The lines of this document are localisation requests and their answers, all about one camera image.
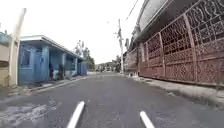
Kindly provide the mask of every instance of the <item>power line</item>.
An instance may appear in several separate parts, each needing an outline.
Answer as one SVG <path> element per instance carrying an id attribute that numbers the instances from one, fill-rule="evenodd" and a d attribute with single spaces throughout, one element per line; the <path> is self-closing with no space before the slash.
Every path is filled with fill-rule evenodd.
<path id="1" fill-rule="evenodd" d="M 128 20 L 128 18 L 130 17 L 130 15 L 131 15 L 131 13 L 132 13 L 132 11 L 134 10 L 134 8 L 135 8 L 135 6 L 136 6 L 136 4 L 138 3 L 138 0 L 136 0 L 136 2 L 135 2 L 135 4 L 134 4 L 134 6 L 132 7 L 132 9 L 131 9 L 131 11 L 130 11 L 130 13 L 129 13 L 129 15 L 128 15 L 128 17 L 127 17 L 127 19 L 126 19 L 126 21 Z"/>

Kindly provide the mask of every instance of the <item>road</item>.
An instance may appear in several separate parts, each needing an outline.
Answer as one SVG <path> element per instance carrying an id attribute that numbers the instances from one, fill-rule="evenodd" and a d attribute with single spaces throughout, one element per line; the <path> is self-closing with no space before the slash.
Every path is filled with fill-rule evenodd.
<path id="1" fill-rule="evenodd" d="M 144 128 L 141 110 L 156 128 L 224 127 L 224 110 L 116 74 L 91 76 L 0 104 L 0 127 L 66 128 L 80 100 L 86 107 L 78 128 Z"/>

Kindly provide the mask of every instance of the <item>white pole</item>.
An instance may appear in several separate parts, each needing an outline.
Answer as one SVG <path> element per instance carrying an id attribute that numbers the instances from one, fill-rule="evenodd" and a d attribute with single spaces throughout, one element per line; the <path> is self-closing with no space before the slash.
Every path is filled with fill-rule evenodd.
<path id="1" fill-rule="evenodd" d="M 78 124 L 78 121 L 79 121 L 79 118 L 80 118 L 80 116 L 82 114 L 82 111 L 84 109 L 84 106 L 85 106 L 84 101 L 81 101 L 77 105 L 77 107 L 76 107 L 76 109 L 75 109 L 75 111 L 74 111 L 74 113 L 73 113 L 73 115 L 72 115 L 72 117 L 69 121 L 69 124 L 68 124 L 67 128 L 76 128 L 76 126 Z"/>
<path id="2" fill-rule="evenodd" d="M 124 74 L 124 62 L 123 62 L 123 44 L 122 44 L 122 34 L 121 34 L 121 24 L 120 24 L 120 19 L 118 20 L 119 23 L 119 29 L 120 33 L 119 34 L 119 43 L 120 43 L 120 48 L 121 48 L 121 74 Z"/>
<path id="3" fill-rule="evenodd" d="M 21 27 L 23 24 L 25 14 L 26 14 L 26 8 L 23 8 L 19 20 L 11 36 L 12 40 L 10 42 L 10 50 L 9 50 L 9 85 L 18 84 L 18 54 L 20 47 Z"/>
<path id="4" fill-rule="evenodd" d="M 152 122 L 150 121 L 149 117 L 147 116 L 147 114 L 144 111 L 140 112 L 140 116 L 142 119 L 142 122 L 144 123 L 146 128 L 155 128 L 152 124 Z"/>

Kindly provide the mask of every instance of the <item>white sky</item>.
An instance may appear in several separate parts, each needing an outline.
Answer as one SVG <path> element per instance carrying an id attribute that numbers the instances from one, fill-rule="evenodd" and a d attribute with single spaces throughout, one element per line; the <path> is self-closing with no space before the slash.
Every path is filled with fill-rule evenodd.
<path id="1" fill-rule="evenodd" d="M 27 8 L 22 36 L 45 35 L 73 50 L 78 40 L 90 49 L 95 63 L 120 55 L 116 35 L 121 19 L 123 38 L 131 38 L 144 0 L 0 0 L 0 31 L 11 33 L 21 8 Z"/>

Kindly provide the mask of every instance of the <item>blue building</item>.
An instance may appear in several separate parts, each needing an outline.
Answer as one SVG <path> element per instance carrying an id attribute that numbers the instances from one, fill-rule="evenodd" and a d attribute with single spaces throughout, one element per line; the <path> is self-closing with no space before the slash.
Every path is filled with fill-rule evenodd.
<path id="1" fill-rule="evenodd" d="M 21 38 L 18 83 L 35 83 L 85 75 L 83 58 L 42 36 Z"/>

